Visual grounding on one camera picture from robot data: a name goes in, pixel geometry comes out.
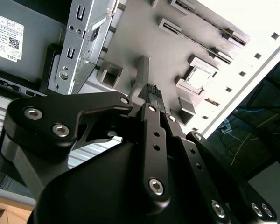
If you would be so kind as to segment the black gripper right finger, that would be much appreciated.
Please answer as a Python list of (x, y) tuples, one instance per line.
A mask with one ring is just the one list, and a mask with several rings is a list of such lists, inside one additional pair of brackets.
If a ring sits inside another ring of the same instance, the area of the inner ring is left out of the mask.
[(192, 224), (276, 224), (277, 214), (246, 179), (199, 133), (184, 134), (166, 112), (161, 90), (154, 86), (170, 152), (175, 155), (179, 198)]

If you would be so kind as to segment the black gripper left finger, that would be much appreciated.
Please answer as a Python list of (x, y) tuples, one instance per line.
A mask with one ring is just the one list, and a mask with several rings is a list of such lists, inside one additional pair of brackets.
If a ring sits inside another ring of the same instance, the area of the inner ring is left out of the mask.
[(62, 173), (124, 143), (166, 150), (161, 111), (119, 92), (20, 98), (5, 120), (5, 158), (37, 199)]

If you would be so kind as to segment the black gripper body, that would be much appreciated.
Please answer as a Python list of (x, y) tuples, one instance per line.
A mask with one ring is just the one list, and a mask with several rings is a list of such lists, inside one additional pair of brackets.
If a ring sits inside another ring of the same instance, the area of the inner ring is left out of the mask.
[(179, 198), (175, 156), (118, 144), (42, 190), (30, 224), (190, 224)]

